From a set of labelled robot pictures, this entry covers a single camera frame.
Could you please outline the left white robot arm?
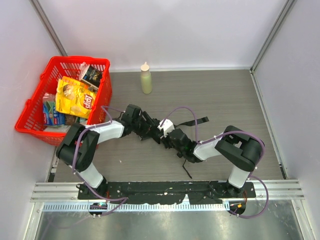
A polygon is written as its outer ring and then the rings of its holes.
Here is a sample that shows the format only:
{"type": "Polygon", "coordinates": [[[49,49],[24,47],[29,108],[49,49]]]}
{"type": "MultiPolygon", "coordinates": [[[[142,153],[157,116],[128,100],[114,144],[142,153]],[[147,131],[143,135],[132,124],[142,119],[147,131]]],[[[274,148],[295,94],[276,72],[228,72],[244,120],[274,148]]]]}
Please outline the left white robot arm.
{"type": "Polygon", "coordinates": [[[74,123],[67,131],[56,150],[56,157],[71,167],[83,181],[86,189],[95,197],[107,196],[107,180],[93,163],[97,146],[108,140],[120,139],[131,133],[141,140],[151,137],[150,131],[157,129],[160,121],[151,118],[139,106],[129,104],[117,118],[99,124],[74,123]]]}

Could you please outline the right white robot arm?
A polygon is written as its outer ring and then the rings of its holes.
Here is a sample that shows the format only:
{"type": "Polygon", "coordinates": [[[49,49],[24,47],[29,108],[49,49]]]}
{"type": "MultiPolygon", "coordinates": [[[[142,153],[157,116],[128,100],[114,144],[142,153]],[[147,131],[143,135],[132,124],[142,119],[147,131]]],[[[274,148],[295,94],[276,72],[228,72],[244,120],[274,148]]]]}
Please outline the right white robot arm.
{"type": "Polygon", "coordinates": [[[233,164],[226,182],[226,191],[232,197],[244,192],[244,185],[265,153],[264,142],[249,132],[232,125],[211,139],[196,142],[179,128],[158,126],[159,142],[177,151],[179,158],[190,163],[201,163],[209,158],[224,156],[233,164]]]}

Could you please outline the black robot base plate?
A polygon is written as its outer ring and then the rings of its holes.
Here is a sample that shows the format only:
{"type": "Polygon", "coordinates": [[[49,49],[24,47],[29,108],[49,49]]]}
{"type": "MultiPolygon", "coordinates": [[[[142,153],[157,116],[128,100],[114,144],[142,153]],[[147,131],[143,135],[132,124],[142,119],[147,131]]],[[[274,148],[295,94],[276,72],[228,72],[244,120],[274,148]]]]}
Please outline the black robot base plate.
{"type": "Polygon", "coordinates": [[[131,205],[173,205],[181,204],[188,197],[191,205],[217,204],[223,199],[255,198],[256,192],[252,182],[236,190],[224,181],[113,181],[103,183],[94,190],[104,198],[120,204],[127,198],[131,205]]]}

